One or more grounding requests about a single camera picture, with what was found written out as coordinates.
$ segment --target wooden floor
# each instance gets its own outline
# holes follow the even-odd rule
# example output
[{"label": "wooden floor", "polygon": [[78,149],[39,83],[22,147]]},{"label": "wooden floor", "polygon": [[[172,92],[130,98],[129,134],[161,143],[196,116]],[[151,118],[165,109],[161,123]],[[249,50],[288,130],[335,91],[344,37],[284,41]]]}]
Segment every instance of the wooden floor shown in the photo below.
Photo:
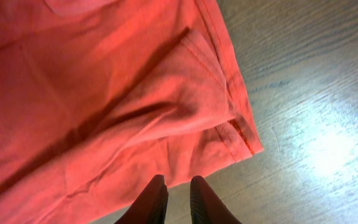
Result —
[{"label": "wooden floor", "polygon": [[[265,152],[206,180],[244,224],[358,223],[358,1],[219,5]],[[191,223],[189,187],[165,223]]]}]

